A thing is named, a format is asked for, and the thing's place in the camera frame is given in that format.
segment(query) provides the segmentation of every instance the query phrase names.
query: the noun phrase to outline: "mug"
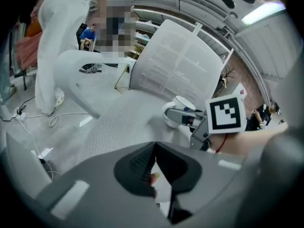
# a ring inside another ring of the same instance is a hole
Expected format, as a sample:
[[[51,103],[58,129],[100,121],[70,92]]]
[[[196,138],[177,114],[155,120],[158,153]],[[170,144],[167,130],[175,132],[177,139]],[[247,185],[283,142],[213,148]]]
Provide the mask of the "mug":
[[[195,112],[196,108],[194,104],[192,104],[189,100],[185,99],[184,97],[181,97],[179,95],[175,96],[171,102],[168,102],[166,105],[162,107],[162,115],[165,119],[166,124],[171,128],[178,128],[179,123],[171,120],[165,115],[165,112],[168,108],[175,108],[179,110],[189,111],[189,112]]]

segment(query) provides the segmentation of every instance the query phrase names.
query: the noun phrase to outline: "mesh backrest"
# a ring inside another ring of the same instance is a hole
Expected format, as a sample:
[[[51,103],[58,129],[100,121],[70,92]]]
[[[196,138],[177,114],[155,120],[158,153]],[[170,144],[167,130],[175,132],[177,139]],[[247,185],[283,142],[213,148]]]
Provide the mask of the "mesh backrest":
[[[167,101],[180,95],[203,109],[215,91],[221,69],[221,59],[205,42],[167,19],[139,56],[130,88]]]

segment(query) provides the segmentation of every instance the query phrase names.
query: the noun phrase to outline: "mug handle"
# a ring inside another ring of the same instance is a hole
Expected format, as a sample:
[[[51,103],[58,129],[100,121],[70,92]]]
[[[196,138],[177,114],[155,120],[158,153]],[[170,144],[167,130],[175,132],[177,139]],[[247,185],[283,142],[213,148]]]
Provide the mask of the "mug handle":
[[[162,114],[165,118],[167,118],[167,116],[165,115],[165,112],[168,108],[175,108],[176,104],[174,102],[168,102],[166,105],[164,105],[161,109]]]

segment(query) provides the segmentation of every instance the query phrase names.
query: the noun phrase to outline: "blue shirt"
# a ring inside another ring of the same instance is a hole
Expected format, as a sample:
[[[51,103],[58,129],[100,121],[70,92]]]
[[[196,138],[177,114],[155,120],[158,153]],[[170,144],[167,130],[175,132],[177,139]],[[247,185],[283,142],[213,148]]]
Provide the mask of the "blue shirt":
[[[80,38],[84,39],[84,38],[88,38],[89,40],[94,40],[95,39],[95,31],[91,32],[90,28],[87,28],[84,30],[84,32],[82,32]]]

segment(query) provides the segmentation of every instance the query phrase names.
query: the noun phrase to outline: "chair seat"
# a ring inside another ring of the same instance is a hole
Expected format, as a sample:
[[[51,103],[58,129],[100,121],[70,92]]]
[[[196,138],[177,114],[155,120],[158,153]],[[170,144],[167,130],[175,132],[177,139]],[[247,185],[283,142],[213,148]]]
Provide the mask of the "chair seat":
[[[163,141],[190,146],[188,127],[170,128],[162,116],[166,101],[139,90],[125,92],[111,109],[98,119],[90,132],[81,161],[139,143]]]

